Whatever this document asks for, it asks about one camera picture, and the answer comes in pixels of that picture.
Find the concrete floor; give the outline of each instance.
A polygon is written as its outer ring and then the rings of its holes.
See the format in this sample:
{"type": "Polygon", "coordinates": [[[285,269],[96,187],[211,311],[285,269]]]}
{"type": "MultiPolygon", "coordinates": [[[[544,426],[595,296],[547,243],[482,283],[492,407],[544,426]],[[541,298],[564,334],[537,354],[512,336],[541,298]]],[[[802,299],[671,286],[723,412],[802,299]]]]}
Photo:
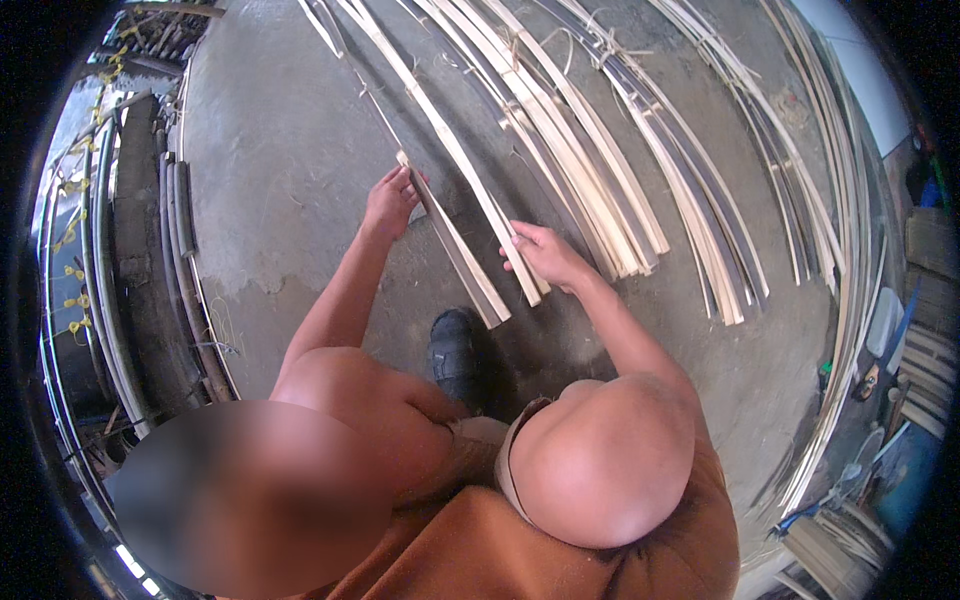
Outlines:
{"type": "MultiPolygon", "coordinates": [[[[508,2],[534,35],[556,28],[530,3],[508,2]]],[[[599,0],[584,1],[588,10],[599,0]]],[[[828,198],[827,172],[803,86],[765,14],[743,0],[694,0],[758,81],[828,198]]],[[[693,47],[644,3],[608,0],[597,14],[639,57],[696,132],[725,178],[752,234],[771,289],[770,310],[746,324],[708,320],[683,225],[665,180],[633,124],[619,112],[604,77],[578,50],[570,77],[606,120],[644,186],[672,245],[649,277],[616,290],[687,369],[700,392],[740,527],[745,568],[769,558],[766,529],[779,515],[751,505],[795,447],[799,423],[825,358],[829,295],[792,280],[780,214],[729,92],[693,47]]],[[[191,163],[198,269],[214,326],[242,356],[229,368],[241,397],[271,391],[283,351],[337,267],[363,214],[370,186],[394,164],[390,144],[357,102],[336,61],[294,0],[233,0],[214,19],[193,60],[183,158],[191,163]]],[[[463,81],[438,60],[425,31],[399,5],[372,12],[400,50],[417,60],[418,79],[459,136],[481,178],[510,217],[560,227],[524,164],[463,81]]],[[[344,36],[413,160],[452,215],[514,316],[494,337],[515,370],[518,403],[555,395],[582,377],[612,377],[609,358],[571,297],[559,290],[531,309],[502,272],[492,232],[460,173],[416,104],[359,28],[337,11],[344,36]]],[[[547,50],[563,64],[564,36],[547,50]]],[[[425,219],[394,248],[373,308],[365,348],[399,369],[426,373],[433,318],[468,296],[425,219]]]]}

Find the orange shirt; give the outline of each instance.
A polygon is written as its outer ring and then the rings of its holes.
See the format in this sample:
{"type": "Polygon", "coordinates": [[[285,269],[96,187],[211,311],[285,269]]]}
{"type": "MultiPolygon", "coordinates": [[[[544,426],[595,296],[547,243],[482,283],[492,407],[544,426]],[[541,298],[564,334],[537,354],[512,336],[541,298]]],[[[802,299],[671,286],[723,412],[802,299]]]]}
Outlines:
{"type": "Polygon", "coordinates": [[[362,564],[299,598],[731,598],[738,554],[720,461],[698,441],[680,506],[626,547],[568,545],[529,525],[502,494],[467,486],[446,504],[397,512],[362,564]]]}

